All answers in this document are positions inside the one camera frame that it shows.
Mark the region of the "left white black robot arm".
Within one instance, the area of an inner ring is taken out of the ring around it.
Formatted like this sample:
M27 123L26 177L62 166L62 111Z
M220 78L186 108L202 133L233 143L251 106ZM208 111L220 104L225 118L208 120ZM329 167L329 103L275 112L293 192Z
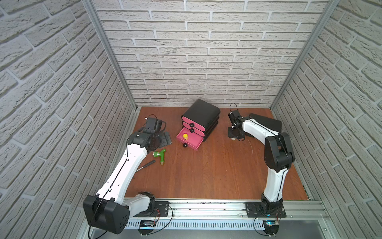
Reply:
M113 173L95 195L88 195L83 209L90 228L120 234L134 216L153 217L143 227L155 227L160 217L168 215L169 203L156 202L149 192L139 192L124 200L125 192L140 163L151 151L172 143L168 132L148 134L135 132L126 140L124 155Z

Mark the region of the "controller box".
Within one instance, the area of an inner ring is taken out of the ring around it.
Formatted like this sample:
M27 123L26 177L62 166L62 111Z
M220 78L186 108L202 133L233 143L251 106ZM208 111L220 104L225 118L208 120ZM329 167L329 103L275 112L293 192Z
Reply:
M148 236L156 228L157 221L141 220L138 227L138 232L141 236Z
M276 221L264 221L263 220L264 230L263 232L268 236L276 236L279 231L279 224Z

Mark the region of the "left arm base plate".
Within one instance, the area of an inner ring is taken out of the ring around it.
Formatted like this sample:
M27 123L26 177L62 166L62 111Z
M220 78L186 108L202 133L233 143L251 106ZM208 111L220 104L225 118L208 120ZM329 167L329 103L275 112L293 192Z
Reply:
M169 201L156 201L152 211L141 213L143 217L168 217L170 211Z

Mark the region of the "green toy drill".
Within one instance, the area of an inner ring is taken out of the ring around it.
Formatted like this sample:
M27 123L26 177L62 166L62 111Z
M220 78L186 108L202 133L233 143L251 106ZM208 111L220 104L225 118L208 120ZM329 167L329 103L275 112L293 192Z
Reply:
M154 151L153 152L153 157L159 157L160 158L160 164L164 165L165 164L165 152L166 149L162 149L161 151Z

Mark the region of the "black pink drawer cabinet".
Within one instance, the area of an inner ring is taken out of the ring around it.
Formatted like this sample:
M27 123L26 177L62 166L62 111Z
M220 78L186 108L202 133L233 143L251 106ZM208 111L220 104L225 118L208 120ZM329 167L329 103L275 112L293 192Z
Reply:
M176 139L184 148L198 150L218 125L220 109L208 102L197 99L181 116L183 128Z

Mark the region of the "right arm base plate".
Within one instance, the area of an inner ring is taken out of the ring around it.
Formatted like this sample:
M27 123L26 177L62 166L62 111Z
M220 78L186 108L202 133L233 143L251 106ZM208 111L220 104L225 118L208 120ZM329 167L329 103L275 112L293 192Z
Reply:
M282 202L266 203L265 201L245 202L248 218L286 218L286 211Z

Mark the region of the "aluminium front rail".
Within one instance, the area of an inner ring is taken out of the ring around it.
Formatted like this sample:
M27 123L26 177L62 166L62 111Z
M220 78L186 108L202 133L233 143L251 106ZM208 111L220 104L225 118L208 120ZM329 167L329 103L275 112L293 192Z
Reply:
M255 217L268 220L329 220L326 209L320 201L283 201L282 209L272 213L257 211L259 200L212 200L212 199L176 199L158 198L158 201L168 201L170 212L174 212L174 219L186 220L247 220Z

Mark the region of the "left controller box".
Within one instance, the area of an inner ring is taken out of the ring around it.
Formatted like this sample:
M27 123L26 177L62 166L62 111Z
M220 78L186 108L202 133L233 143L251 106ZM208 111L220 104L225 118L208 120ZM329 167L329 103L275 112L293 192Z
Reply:
M148 236L156 228L157 221L141 220L138 227L138 232L141 236Z

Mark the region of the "black plastic tool case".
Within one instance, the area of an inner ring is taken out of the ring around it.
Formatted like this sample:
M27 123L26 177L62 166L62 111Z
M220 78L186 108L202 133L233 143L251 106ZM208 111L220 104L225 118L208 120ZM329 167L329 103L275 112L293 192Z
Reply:
M280 120L257 115L257 114L249 114L251 119L254 119L259 124L271 129L273 131L282 132L282 123Z

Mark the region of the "right controller box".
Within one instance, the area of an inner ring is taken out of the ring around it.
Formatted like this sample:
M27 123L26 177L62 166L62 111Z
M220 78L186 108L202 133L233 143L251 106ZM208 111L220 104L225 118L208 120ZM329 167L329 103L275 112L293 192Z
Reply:
M279 224L276 221L264 221L263 220L264 230L263 232L268 236L276 236L279 231Z

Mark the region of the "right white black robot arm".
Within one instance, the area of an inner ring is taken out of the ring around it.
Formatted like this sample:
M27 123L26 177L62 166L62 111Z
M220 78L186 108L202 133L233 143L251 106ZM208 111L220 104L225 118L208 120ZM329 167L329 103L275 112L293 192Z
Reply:
M228 137L244 140L254 137L264 145L264 161L268 167L267 183L261 196L260 212L269 214L283 205L286 175L295 160L290 136L282 132L279 120L250 114L243 117L232 111L228 114L231 126Z

